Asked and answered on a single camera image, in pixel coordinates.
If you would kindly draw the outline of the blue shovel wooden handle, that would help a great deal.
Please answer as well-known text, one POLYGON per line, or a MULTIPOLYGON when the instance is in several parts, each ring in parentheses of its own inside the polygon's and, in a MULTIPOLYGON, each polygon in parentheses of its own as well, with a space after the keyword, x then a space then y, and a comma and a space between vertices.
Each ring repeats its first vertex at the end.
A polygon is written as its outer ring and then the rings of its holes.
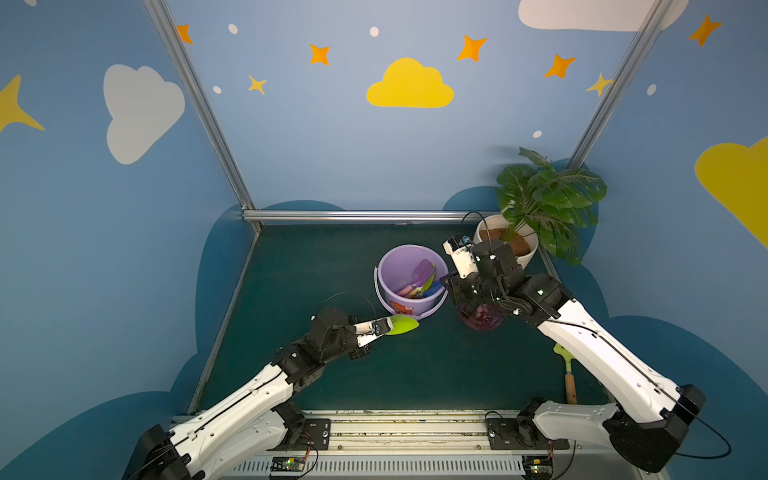
POLYGON ((421 294, 421 298, 428 298, 434 295, 440 295, 444 287, 440 283, 433 283, 428 290, 421 294))

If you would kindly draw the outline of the green trowel yellow handle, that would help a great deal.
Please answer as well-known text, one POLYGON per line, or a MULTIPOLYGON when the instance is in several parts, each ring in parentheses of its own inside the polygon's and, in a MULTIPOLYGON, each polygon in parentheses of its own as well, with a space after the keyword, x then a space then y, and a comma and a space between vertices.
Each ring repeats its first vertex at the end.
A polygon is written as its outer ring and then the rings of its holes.
POLYGON ((402 314, 391 315, 388 318, 388 322, 390 329, 386 333, 387 336, 405 334, 419 327, 419 322, 417 320, 411 316, 402 314))

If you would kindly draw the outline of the purple shovel pink handle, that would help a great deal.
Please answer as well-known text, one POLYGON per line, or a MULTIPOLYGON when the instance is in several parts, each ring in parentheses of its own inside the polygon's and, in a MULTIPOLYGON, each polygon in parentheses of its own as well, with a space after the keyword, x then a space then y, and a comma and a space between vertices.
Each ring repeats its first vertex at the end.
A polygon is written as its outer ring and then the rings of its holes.
POLYGON ((434 264, 427 259, 422 260, 414 269, 411 275, 410 281, 397 291, 397 295, 404 298, 421 298, 414 295, 414 289, 418 286, 419 280, 422 278, 424 271, 428 271, 430 266, 434 264))

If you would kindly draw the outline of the green round shovel yellow handle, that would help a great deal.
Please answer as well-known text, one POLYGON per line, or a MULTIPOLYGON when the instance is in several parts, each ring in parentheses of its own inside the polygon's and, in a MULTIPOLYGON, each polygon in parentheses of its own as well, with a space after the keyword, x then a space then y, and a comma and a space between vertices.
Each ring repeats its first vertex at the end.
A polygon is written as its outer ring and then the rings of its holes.
POLYGON ((422 278, 418 282, 418 286, 414 289, 414 295, 416 297, 422 297, 432 287, 436 274, 436 267, 432 264, 428 271, 424 271, 422 278))

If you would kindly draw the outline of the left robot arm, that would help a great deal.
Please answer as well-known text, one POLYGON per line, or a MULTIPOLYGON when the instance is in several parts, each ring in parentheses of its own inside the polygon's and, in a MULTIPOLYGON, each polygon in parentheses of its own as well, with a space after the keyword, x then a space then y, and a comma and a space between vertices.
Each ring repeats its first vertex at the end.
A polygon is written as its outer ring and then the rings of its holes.
POLYGON ((339 309, 316 316, 307 334, 280 348, 254 378, 192 419, 155 425, 134 447, 125 479, 217 479, 281 443, 288 421, 275 408, 320 378, 325 366, 392 332, 389 317, 355 323, 339 309))

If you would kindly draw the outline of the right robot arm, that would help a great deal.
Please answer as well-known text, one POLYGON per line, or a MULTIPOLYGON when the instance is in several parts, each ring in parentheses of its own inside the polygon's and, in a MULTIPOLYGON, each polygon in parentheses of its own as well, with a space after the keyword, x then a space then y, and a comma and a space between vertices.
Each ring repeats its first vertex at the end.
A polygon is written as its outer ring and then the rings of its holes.
POLYGON ((456 270, 442 277, 461 317, 490 306, 521 319, 564 347, 610 393, 604 405, 532 400, 517 422, 547 440, 575 440, 613 448, 633 466, 661 471, 678 452, 706 397, 679 386, 616 340, 556 278, 528 275, 512 247, 500 240, 472 243, 455 235, 443 244, 456 270))

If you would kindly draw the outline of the white ribbed plant pot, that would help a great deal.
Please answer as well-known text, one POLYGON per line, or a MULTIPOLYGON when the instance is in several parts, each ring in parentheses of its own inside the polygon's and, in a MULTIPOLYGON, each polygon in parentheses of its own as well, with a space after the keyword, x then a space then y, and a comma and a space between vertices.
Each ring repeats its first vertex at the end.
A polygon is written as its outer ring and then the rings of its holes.
POLYGON ((518 264, 525 269, 538 249, 537 234, 527 224, 521 224, 514 234, 508 232, 509 228, 509 222, 501 214, 485 217, 476 226, 474 242, 499 240, 508 243, 513 249, 518 264))

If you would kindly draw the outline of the purple plastic bucket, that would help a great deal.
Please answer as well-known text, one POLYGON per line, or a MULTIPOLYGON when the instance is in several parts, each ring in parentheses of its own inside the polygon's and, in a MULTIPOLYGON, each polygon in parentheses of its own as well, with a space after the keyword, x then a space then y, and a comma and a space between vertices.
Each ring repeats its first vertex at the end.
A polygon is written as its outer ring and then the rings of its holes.
POLYGON ((390 314, 423 320, 436 313, 448 293, 440 283, 448 274, 443 258, 435 251, 406 244, 388 251, 373 270, 376 295, 390 314))

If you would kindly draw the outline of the green artificial plant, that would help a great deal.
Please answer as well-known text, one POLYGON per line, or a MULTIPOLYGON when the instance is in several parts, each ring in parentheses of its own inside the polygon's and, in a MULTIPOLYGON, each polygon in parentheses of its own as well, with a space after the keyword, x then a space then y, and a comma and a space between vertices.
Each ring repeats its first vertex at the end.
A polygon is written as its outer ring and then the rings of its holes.
POLYGON ((521 147, 528 160, 505 167, 495 188, 505 239, 530 227, 548 254, 571 265, 583 260, 580 232, 598 224, 597 204, 607 195, 602 177, 585 168, 556 169, 544 155, 521 147))

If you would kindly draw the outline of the left controller board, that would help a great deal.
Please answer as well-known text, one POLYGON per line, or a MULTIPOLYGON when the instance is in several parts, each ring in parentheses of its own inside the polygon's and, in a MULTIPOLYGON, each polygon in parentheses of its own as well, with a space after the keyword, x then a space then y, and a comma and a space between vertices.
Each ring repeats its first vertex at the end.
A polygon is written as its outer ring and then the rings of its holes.
POLYGON ((300 475, 306 470, 307 462, 294 456, 272 457, 269 464, 270 475, 300 475))

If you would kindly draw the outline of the controller board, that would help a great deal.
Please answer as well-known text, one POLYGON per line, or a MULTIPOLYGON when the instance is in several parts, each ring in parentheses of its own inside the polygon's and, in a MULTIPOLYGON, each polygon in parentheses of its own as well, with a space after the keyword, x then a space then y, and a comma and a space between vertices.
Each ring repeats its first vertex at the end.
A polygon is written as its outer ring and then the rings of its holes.
POLYGON ((553 460, 543 456, 524 456, 522 458, 524 480, 551 480, 554 474, 553 460))
POLYGON ((300 475, 306 470, 307 462, 294 456, 272 457, 269 464, 270 475, 300 475))

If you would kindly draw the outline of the right controller board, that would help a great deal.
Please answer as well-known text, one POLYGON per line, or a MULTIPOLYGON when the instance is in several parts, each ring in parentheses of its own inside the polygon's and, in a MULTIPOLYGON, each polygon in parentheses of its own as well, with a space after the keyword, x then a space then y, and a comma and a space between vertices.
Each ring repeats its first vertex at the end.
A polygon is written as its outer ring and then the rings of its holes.
POLYGON ((551 480, 554 474, 553 460, 543 456, 524 456, 522 458, 524 480, 551 480))

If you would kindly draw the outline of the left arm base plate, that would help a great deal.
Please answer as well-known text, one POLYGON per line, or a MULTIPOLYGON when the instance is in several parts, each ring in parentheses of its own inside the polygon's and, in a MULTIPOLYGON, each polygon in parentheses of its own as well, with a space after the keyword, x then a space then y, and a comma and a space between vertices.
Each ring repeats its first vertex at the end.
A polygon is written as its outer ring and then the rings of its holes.
POLYGON ((329 449, 331 427, 329 418, 303 418, 292 424, 283 422, 278 428, 278 440, 271 441, 264 450, 289 451, 313 447, 326 451, 329 449))

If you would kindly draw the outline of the aluminium rail frame front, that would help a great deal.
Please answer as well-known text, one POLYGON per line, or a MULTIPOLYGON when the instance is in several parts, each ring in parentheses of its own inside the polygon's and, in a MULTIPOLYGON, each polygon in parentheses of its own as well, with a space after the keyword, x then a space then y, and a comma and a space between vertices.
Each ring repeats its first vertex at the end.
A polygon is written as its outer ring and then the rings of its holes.
POLYGON ((474 410, 303 412, 292 423, 331 420, 328 450, 259 450, 217 479, 523 479, 524 456, 552 459, 552 479, 669 476, 666 470, 643 471, 609 447, 575 440, 560 451, 492 450, 485 420, 493 417, 514 415, 474 410), (303 458, 305 472, 270 475, 270 460, 277 456, 303 458))

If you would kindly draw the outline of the aluminium back rail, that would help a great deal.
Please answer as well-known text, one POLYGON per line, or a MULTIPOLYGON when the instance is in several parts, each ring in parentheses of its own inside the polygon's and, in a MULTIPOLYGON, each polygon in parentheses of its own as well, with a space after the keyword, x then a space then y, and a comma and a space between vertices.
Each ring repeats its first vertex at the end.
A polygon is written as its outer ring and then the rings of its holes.
POLYGON ((244 210, 250 222, 309 223, 460 223, 471 215, 465 211, 332 211, 332 210, 244 210))

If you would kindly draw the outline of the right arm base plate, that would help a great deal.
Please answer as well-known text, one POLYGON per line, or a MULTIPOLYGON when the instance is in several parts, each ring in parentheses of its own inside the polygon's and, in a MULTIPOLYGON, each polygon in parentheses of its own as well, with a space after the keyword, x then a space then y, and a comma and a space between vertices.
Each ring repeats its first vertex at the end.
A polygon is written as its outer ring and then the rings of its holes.
POLYGON ((568 440, 546 438, 532 421, 518 422, 514 418, 493 417, 485 420, 492 450, 568 450, 568 440))

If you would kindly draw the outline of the right aluminium post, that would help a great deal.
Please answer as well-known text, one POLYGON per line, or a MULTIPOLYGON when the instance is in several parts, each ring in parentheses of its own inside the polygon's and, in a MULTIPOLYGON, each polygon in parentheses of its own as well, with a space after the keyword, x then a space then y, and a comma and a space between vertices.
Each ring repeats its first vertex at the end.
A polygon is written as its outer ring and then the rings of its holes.
POLYGON ((614 74, 613 82, 609 85, 608 91, 603 94, 587 128, 565 164, 566 169, 581 168, 585 164, 590 152, 597 144, 611 116, 662 32, 662 25, 673 4, 673 0, 656 0, 651 4, 648 14, 640 24, 614 74))

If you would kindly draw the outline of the aluminium post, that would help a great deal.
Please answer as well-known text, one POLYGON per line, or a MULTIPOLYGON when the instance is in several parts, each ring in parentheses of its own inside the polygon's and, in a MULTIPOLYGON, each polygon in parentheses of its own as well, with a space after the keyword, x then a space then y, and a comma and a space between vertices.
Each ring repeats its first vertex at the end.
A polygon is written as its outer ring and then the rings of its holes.
POLYGON ((245 214, 256 209, 246 186, 242 172, 226 142, 221 126, 206 96, 203 85, 195 71, 184 42, 176 28, 166 1, 144 0, 143 4, 157 30, 192 105, 203 125, 214 152, 228 178, 240 205, 241 216, 250 224, 256 235, 262 230, 258 220, 247 220, 245 214))
POLYGON ((656 0, 651 4, 648 14, 640 24, 614 74, 613 82, 609 85, 608 91, 603 94, 587 128, 565 164, 566 169, 581 168, 585 164, 590 152, 597 144, 611 116, 662 32, 662 25, 673 4, 673 0, 656 0))

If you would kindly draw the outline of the left aluminium post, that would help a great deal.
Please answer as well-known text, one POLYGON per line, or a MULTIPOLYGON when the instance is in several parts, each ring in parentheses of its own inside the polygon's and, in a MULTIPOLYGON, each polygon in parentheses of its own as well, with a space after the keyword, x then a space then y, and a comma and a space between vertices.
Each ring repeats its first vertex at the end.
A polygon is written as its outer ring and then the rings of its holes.
POLYGON ((226 142, 221 126, 206 96, 203 85, 195 71, 184 42, 176 28, 166 1, 144 0, 143 4, 157 30, 192 105, 203 125, 214 152, 228 178, 240 205, 241 216, 250 224, 256 235, 262 230, 258 220, 247 220, 245 214, 256 209, 246 186, 242 172, 226 142))

